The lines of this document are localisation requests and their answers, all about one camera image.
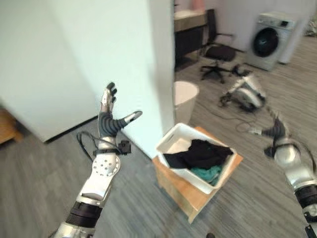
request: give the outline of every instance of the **teal clothing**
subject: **teal clothing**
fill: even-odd
[[[191,172],[205,180],[207,183],[210,183],[212,186],[215,186],[218,183],[219,175],[222,171],[222,166],[216,165],[212,166],[208,170],[200,169],[200,168],[191,168]]]

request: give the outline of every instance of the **washing machine door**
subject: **washing machine door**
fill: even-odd
[[[278,47],[278,33],[271,27],[259,31],[253,40],[253,52],[259,57],[272,55]]]

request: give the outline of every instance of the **washing machine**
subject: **washing machine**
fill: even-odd
[[[246,63],[271,71],[283,53],[296,22],[295,15],[283,12],[260,14]]]

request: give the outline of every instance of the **white trash can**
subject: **white trash can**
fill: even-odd
[[[190,82],[174,82],[175,124],[188,124],[192,115],[199,88]]]

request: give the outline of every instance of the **white plastic basket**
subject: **white plastic basket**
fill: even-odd
[[[163,154],[173,154],[187,151],[188,148],[191,146],[191,141],[193,139],[206,140],[215,145],[227,146],[220,141],[215,140],[188,125],[179,123],[174,126],[157,145],[156,150],[158,152],[159,161],[165,166],[170,167]],[[215,186],[212,186],[209,183],[205,182],[194,173],[192,173],[189,169],[171,168],[171,170],[187,180],[193,186],[197,187],[203,193],[210,194],[214,189],[218,189],[222,186],[225,178],[227,177],[227,174],[229,173],[229,169],[232,166],[235,156],[237,155],[235,150],[233,150],[232,148],[231,150],[233,154],[228,156],[228,158],[226,159],[221,174],[219,176],[218,183]]]

